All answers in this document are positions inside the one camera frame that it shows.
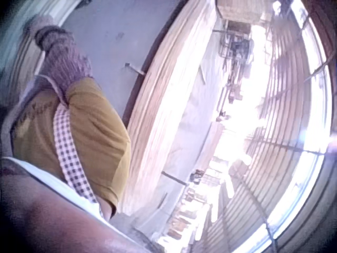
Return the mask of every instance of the checkered fabric trim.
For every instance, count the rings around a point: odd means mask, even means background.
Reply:
[[[70,111],[62,103],[57,107],[53,128],[56,153],[67,184],[91,203],[98,203],[76,152],[70,129]]]

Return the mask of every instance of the person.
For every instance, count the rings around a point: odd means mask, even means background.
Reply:
[[[109,220],[128,178],[130,138],[95,82],[88,58],[72,34],[50,16],[36,16],[26,31],[45,52],[39,75],[7,115],[2,156],[48,172]]]

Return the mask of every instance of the skin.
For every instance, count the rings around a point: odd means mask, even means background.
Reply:
[[[6,252],[146,252],[9,160],[1,164],[0,218]]]

